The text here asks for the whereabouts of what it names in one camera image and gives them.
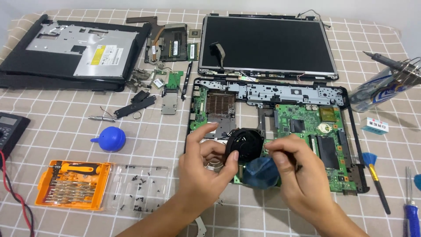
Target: right hand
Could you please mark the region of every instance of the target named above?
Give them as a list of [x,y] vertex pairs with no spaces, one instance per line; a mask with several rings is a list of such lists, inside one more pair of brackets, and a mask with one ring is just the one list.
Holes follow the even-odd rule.
[[[330,196],[325,166],[304,140],[291,134],[266,143],[265,148],[281,175],[281,197],[292,211],[315,227],[336,216],[340,208]],[[299,171],[291,156],[302,166]]]

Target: screwdriver set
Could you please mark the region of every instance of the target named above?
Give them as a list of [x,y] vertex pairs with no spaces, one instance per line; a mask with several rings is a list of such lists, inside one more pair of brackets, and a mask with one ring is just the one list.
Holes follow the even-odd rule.
[[169,173],[162,166],[52,160],[35,204],[151,213],[168,198]]

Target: finger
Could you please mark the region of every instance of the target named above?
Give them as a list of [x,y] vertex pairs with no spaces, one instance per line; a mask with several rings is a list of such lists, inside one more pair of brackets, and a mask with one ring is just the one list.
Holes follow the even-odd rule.
[[200,144],[199,142],[205,137],[207,133],[214,131],[218,127],[217,122],[205,124],[190,133],[186,138],[186,154],[190,157],[199,157],[200,155]]
[[233,151],[226,159],[225,166],[216,177],[217,185],[225,188],[238,172],[238,151]]
[[288,159],[288,156],[281,151],[274,151],[272,158],[281,175],[283,189],[291,192],[301,192],[297,177],[295,176],[295,166]]
[[207,140],[200,144],[200,154],[207,157],[212,153],[225,154],[225,145],[214,140]]
[[295,159],[303,164],[314,161],[314,153],[307,143],[295,134],[275,139],[264,146],[269,151],[286,151],[294,154]]

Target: small box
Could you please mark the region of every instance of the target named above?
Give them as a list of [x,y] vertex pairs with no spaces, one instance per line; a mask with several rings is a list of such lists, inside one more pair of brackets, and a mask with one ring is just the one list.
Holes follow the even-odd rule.
[[389,132],[388,123],[379,121],[377,119],[367,118],[367,122],[363,120],[361,124],[366,124],[361,129],[367,132],[372,132],[378,135],[383,135]]

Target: screwdriver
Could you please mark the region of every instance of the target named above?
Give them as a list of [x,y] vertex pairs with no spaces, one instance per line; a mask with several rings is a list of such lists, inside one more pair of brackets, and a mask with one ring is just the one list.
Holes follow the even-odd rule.
[[409,237],[420,237],[420,223],[418,220],[418,207],[412,199],[412,175],[410,167],[406,167],[406,194],[407,204],[405,205],[405,215]]
[[65,163],[63,165],[48,166],[55,170],[61,170],[62,172],[75,172],[81,175],[97,175],[101,171],[101,167],[98,164],[71,164]]

